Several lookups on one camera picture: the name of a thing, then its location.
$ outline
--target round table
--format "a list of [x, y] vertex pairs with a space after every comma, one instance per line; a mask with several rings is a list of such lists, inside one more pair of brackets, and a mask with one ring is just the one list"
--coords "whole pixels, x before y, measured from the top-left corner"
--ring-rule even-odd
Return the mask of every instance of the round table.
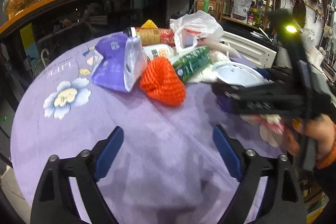
[[[124, 143], [107, 176], [97, 183], [119, 223], [216, 224], [238, 182], [213, 143], [213, 127], [221, 123], [230, 137], [261, 156], [277, 157], [280, 149], [262, 141], [258, 127], [223, 113], [208, 84], [187, 85], [186, 100], [177, 108], [149, 99], [138, 84], [128, 94], [96, 86], [89, 70], [98, 40], [54, 60], [20, 102], [11, 156], [26, 201], [32, 205], [50, 155], [74, 157], [120, 126]], [[257, 215], [266, 180], [259, 183], [247, 222]], [[76, 185], [72, 179], [79, 214], [90, 222]]]

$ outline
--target orange sleeve cuff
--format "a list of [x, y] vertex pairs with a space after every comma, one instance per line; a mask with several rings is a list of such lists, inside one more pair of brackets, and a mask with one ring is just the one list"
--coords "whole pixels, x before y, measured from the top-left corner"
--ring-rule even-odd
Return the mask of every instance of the orange sleeve cuff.
[[328, 166], [330, 166], [331, 164], [333, 164], [336, 161], [336, 138], [334, 141], [334, 146], [331, 150], [331, 152], [322, 160], [318, 160], [316, 162], [316, 168], [317, 169], [323, 169], [326, 168]]

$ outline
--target orange knitted hat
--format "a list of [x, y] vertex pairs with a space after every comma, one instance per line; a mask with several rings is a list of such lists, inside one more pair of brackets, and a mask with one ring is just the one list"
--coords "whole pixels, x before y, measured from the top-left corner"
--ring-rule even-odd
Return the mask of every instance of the orange knitted hat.
[[148, 64], [142, 74], [140, 88], [148, 97], [170, 106], [179, 106], [185, 99], [185, 86], [164, 57], [158, 57]]

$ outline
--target purple plastic bag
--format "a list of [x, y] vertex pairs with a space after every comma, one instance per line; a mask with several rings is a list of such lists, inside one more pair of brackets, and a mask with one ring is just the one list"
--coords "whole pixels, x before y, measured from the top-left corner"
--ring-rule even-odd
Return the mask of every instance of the purple plastic bag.
[[139, 37], [123, 32], [104, 37], [95, 46], [104, 59], [91, 76], [92, 82], [112, 90], [130, 92], [147, 66]]

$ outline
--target green snack bag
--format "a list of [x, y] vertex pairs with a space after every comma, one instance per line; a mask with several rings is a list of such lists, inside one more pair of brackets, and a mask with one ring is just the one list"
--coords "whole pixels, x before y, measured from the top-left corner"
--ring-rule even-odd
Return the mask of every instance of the green snack bag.
[[180, 80], [185, 83], [196, 72], [211, 63], [209, 48], [198, 47], [191, 52], [181, 56], [173, 63], [173, 67]]

